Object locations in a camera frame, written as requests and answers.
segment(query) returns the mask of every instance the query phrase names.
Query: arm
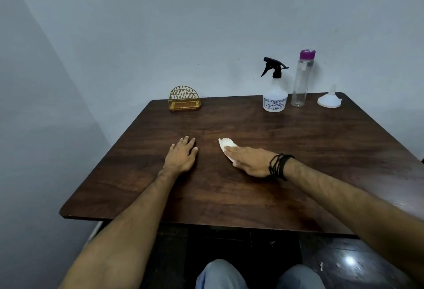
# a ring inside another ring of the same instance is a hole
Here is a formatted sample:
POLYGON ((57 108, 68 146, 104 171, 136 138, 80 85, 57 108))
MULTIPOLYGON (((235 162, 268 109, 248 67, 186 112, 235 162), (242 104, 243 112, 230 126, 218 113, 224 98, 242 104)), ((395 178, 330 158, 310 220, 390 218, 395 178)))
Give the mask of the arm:
MULTIPOLYGON (((264 149, 229 147, 235 167, 268 176, 276 155, 264 149)), ((290 158, 284 176, 314 199, 365 243, 398 268, 424 283, 424 222, 364 190, 318 172, 290 158)))
POLYGON ((138 289, 177 177, 196 159, 195 139, 172 144, 163 169, 141 195, 77 257, 60 289, 138 289))

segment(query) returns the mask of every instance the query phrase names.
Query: wooden table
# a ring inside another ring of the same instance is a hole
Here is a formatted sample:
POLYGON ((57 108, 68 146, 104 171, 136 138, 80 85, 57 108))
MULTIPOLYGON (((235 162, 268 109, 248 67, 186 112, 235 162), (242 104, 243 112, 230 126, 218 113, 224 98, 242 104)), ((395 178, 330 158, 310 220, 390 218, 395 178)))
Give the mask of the wooden table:
POLYGON ((153 100, 60 214, 113 219, 156 177, 169 146, 189 135, 199 147, 197 161, 174 186, 164 222, 351 233, 289 182, 257 179, 234 168, 219 137, 292 154, 424 218, 424 165, 345 94, 337 93, 343 101, 336 109, 319 106, 321 95, 308 94, 305 106, 288 103, 279 113, 265 111, 262 96, 204 98, 200 110, 177 113, 168 110, 167 100, 153 100))

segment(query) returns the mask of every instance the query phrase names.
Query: hand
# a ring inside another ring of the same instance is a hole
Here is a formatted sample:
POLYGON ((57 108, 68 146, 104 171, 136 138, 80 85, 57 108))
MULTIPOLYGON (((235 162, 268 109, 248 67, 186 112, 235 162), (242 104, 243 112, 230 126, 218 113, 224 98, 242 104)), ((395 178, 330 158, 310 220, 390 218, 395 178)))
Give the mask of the hand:
POLYGON ((197 147, 193 148, 195 142, 195 138, 192 138, 188 142, 188 136, 186 136, 185 138, 181 138, 176 145, 172 144, 169 148, 168 155, 166 155, 163 170, 176 175, 187 172, 196 161, 196 155, 199 151, 197 147))
POLYGON ((241 168, 247 174, 255 177, 269 175, 269 164, 276 153, 262 148, 225 147, 225 155, 234 159, 234 167, 241 168))

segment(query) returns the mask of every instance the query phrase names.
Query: person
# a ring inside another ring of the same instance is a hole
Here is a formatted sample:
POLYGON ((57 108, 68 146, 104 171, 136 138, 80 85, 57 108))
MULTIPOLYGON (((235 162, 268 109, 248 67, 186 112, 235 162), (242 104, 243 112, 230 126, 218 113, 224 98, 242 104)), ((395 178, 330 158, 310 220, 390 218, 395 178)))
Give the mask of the person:
MULTIPOLYGON (((195 139, 172 144, 162 170, 140 196, 105 227, 81 252, 60 289, 137 289, 140 287, 165 204, 177 177, 194 164, 195 139)), ((294 158, 250 147, 226 147, 236 168, 254 177, 280 174, 356 233, 377 253, 424 284, 424 222, 393 205, 294 158)), ((196 289, 244 289, 241 274, 225 260, 209 263, 196 289)), ((286 271, 278 288, 324 288, 311 269, 297 265, 286 271)))

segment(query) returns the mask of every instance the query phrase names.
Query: dark floor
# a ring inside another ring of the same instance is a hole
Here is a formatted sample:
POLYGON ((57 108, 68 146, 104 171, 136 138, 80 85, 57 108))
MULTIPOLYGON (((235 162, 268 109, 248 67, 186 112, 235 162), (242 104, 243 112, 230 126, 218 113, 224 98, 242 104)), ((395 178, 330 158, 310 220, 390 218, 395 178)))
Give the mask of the dark floor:
POLYGON ((358 238, 161 224, 140 289, 194 289, 217 258, 233 264, 250 289, 274 289, 295 264, 317 272, 326 289, 419 288, 358 238))

